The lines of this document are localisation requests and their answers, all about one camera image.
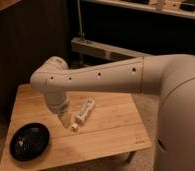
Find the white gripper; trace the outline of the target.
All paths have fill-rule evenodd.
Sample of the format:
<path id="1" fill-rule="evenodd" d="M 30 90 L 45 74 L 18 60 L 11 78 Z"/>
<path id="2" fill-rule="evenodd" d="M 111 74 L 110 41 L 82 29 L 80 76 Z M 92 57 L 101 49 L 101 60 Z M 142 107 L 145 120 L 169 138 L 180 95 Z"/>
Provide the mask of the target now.
<path id="1" fill-rule="evenodd" d="M 65 128 L 68 128 L 71 125 L 71 114 L 63 113 L 69 105 L 67 96 L 50 94 L 45 96 L 45 101 L 47 107 L 52 113 L 60 114 L 58 116 L 59 120 Z"/>

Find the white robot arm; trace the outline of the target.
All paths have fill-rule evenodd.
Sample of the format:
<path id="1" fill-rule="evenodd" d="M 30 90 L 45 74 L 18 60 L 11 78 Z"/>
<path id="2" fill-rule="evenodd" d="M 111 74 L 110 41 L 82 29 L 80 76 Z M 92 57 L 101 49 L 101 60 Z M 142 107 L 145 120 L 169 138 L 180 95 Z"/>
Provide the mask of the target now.
<path id="1" fill-rule="evenodd" d="M 195 171 L 195 55 L 145 56 L 80 69 L 53 56 L 30 83 L 57 114 L 67 91 L 157 94 L 154 171 Z"/>

